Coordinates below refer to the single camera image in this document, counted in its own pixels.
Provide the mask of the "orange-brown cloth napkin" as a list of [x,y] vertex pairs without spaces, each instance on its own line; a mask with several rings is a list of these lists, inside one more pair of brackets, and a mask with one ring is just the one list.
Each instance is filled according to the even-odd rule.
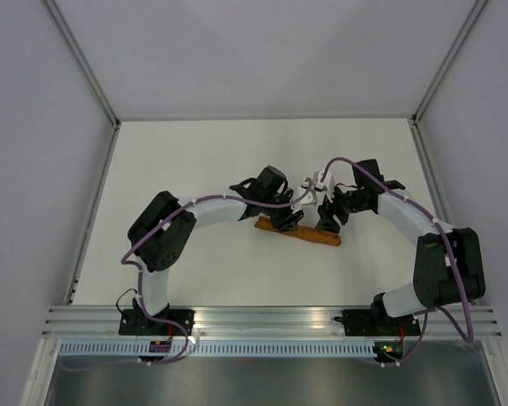
[[[254,227],[263,231],[277,233],[278,231],[272,226],[268,217],[259,217],[254,223]],[[318,230],[308,226],[298,226],[295,231],[283,231],[280,234],[301,239],[314,244],[324,244],[328,246],[339,247],[342,244],[341,237],[337,233]]]

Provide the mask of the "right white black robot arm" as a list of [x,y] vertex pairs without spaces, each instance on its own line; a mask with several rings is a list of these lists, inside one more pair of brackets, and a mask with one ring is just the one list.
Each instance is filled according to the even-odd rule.
[[411,282],[373,298],[369,322],[380,334],[392,332],[400,318],[469,303],[485,295],[483,259],[478,234],[438,219],[418,204],[397,180],[387,180],[376,160],[352,163],[354,185],[342,190],[325,168],[314,175],[323,194],[317,228],[338,233],[350,215],[371,211],[390,222],[415,247]]

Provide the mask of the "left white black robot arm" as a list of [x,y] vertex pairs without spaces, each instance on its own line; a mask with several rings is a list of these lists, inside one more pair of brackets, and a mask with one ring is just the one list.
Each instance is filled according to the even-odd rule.
[[230,186],[221,195],[179,199],[167,190],[159,192],[130,227],[130,255],[124,264],[138,268],[140,278],[125,311],[124,325],[151,335],[163,332],[168,320],[168,275],[193,231],[221,222],[242,221],[263,214],[277,232],[298,229],[304,217],[292,206],[293,190],[277,168],[265,167],[255,178]]

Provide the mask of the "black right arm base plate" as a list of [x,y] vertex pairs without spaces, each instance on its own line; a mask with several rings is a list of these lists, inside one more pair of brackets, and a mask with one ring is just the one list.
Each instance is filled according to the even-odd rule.
[[412,315],[392,318],[375,316],[370,310],[342,310],[333,318],[347,337],[418,337],[421,328]]

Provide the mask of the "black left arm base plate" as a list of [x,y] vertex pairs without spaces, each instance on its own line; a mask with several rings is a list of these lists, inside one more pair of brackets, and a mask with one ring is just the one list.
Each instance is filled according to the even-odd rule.
[[190,309],[164,310],[157,314],[168,322],[156,322],[146,318],[138,308],[123,310],[119,323],[120,336],[173,336],[183,337],[184,331],[191,334],[194,326],[195,312]]

